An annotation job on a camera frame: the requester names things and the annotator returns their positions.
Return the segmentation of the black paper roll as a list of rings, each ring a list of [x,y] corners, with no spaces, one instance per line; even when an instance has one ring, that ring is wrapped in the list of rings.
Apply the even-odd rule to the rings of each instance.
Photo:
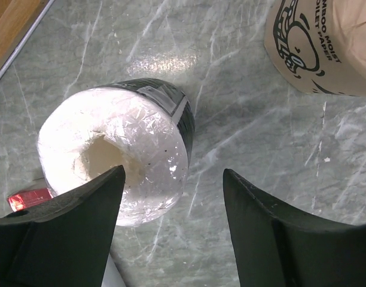
[[[117,225],[135,227],[163,216],[181,198],[194,131],[191,106],[180,88],[140,78],[67,98],[42,125],[37,150],[57,195],[123,166]]]

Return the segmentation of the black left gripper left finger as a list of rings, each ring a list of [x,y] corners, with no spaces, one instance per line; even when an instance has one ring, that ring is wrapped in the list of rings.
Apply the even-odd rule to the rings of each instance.
[[[0,218],[0,286],[123,286],[109,251],[125,179],[113,167]]]

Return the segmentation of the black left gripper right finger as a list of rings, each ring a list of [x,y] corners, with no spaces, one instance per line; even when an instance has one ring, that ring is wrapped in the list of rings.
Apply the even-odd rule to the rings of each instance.
[[[366,224],[307,213],[231,169],[223,192],[241,286],[366,286]]]

